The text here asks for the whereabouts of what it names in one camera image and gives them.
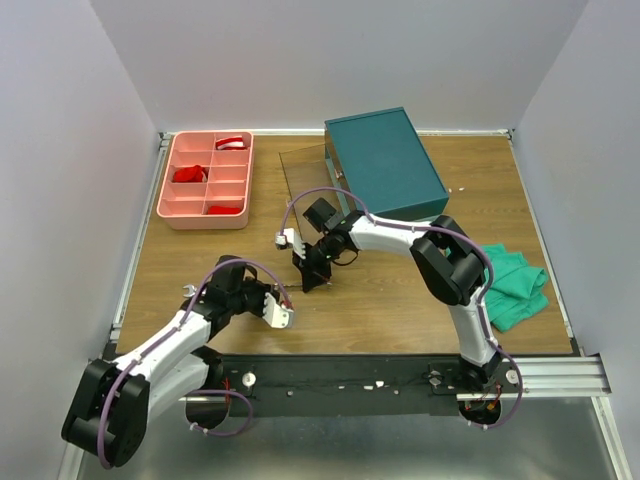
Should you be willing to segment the red white item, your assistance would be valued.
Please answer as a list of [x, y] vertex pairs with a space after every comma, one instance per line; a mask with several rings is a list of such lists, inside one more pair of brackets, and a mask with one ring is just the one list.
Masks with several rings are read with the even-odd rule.
[[218, 151], [245, 150], [247, 148], [247, 145], [242, 136], [229, 136], [217, 139], [214, 146]]

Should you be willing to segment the red item in tray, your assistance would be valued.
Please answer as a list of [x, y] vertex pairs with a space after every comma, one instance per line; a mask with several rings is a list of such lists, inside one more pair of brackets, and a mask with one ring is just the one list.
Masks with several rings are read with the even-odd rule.
[[201, 165], [177, 168], [172, 177], [173, 183], [206, 183], [207, 170]]

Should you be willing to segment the aluminium rail frame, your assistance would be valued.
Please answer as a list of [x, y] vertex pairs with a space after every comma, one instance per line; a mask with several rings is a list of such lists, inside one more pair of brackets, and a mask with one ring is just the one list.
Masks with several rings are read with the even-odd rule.
[[85, 368], [62, 426], [62, 438], [97, 456], [106, 468], [125, 465], [149, 424], [176, 403], [189, 427], [221, 436], [239, 417], [419, 415], [462, 418], [489, 430], [510, 420], [529, 398], [610, 393], [597, 357], [513, 357], [490, 329], [485, 297], [494, 270], [480, 248], [447, 216], [402, 222], [371, 214], [364, 202], [339, 212], [316, 198], [305, 218], [314, 244], [281, 226], [275, 243], [292, 254], [304, 291], [329, 281], [344, 252], [404, 255], [429, 292], [450, 311], [458, 354], [241, 355], [209, 347], [232, 318], [250, 314], [270, 328], [293, 325], [283, 283], [262, 264], [225, 256], [158, 333], [116, 359]]

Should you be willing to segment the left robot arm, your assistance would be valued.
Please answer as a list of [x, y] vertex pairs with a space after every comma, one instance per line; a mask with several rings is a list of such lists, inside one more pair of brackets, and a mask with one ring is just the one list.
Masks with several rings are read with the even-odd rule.
[[207, 344], [244, 313], [272, 328], [290, 325], [290, 295], [275, 275], [259, 280], [265, 269], [255, 261], [221, 257], [160, 331], [114, 360], [92, 360], [63, 422], [62, 439], [97, 456], [105, 469], [121, 467], [140, 447], [150, 420], [179, 398], [216, 397], [225, 408], [244, 401]]

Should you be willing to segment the green cloth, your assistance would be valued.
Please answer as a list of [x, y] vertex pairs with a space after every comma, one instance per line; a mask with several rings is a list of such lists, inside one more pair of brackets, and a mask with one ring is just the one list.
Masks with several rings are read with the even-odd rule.
[[521, 252], [503, 244], [483, 246], [494, 269], [494, 281], [485, 295], [491, 324], [506, 333], [549, 305], [543, 290], [549, 280], [546, 270], [532, 266]]

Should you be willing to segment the teal drawer cabinet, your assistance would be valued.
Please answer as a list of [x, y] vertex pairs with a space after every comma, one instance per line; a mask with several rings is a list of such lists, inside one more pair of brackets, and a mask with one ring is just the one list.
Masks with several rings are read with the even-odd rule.
[[442, 214], [449, 193], [402, 107], [325, 122], [335, 178], [379, 217], [420, 221]]

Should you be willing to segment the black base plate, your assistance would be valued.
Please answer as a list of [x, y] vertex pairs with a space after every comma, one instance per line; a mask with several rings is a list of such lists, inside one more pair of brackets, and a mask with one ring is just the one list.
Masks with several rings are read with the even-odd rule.
[[490, 373], [445, 355], [240, 355], [203, 353], [210, 368], [204, 389], [228, 387], [244, 395], [190, 398], [191, 418], [345, 417], [428, 414], [493, 423], [500, 402], [519, 390], [505, 360]]

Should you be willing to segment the clear drawer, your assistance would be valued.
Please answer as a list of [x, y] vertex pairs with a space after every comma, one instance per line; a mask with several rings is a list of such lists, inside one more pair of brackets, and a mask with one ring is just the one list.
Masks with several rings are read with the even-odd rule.
[[[305, 191], [320, 187], [347, 190], [347, 187], [341, 185], [335, 178], [336, 170], [333, 164], [325, 158], [325, 146], [323, 144], [280, 152], [279, 157], [291, 199]], [[343, 193], [329, 190], [312, 192], [297, 201], [293, 207], [291, 217], [295, 218], [295, 224], [302, 240], [311, 244], [314, 244], [321, 237], [321, 234], [308, 223], [303, 217], [303, 213], [318, 198], [324, 198], [344, 215], [358, 207], [358, 204], [350, 197]]]

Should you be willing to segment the red item front compartment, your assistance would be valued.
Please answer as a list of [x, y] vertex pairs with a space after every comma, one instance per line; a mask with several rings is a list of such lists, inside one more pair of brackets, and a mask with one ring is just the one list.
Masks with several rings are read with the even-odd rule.
[[222, 215], [222, 216], [234, 216], [239, 215], [243, 211], [242, 207], [225, 206], [225, 205], [211, 205], [207, 211], [207, 215]]

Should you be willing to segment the pink compartment tray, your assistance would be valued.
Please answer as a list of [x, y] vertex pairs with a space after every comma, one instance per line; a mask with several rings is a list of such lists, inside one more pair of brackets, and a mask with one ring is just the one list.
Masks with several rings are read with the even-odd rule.
[[[215, 149], [215, 141], [242, 136], [245, 150]], [[173, 136], [156, 212], [174, 230], [239, 230], [249, 221], [254, 165], [254, 135], [249, 131], [182, 131]], [[173, 183], [177, 168], [201, 165], [206, 183]], [[207, 215], [211, 205], [242, 207], [239, 215]]]

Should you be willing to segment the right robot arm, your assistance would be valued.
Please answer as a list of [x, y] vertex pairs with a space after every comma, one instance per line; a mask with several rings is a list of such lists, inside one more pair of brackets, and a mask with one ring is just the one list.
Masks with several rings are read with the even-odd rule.
[[491, 331], [484, 297], [493, 281], [493, 267], [453, 218], [401, 222], [375, 216], [367, 209], [346, 215], [319, 198], [303, 217], [321, 235], [315, 244], [301, 240], [294, 229], [276, 234], [280, 249], [293, 250], [305, 293], [326, 284], [331, 266], [346, 251], [379, 251], [411, 258], [433, 297], [449, 308], [459, 342], [458, 386], [480, 392], [496, 380], [502, 360]]

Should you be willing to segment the silver wrench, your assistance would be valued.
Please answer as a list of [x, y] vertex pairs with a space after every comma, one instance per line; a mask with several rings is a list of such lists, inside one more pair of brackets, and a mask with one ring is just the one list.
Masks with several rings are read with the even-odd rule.
[[183, 296], [185, 298], [192, 298], [196, 294], [197, 288], [193, 284], [188, 284], [183, 286], [183, 290]]
[[[325, 284], [322, 284], [322, 285], [317, 285], [317, 286], [313, 287], [311, 290], [314, 290], [314, 289], [328, 289], [331, 286], [333, 286], [333, 285], [332, 285], [331, 282], [329, 282], [329, 283], [325, 283]], [[284, 284], [283, 288], [286, 289], [287, 291], [288, 290], [294, 290], [294, 291], [303, 290], [303, 286], [302, 286], [301, 283]]]

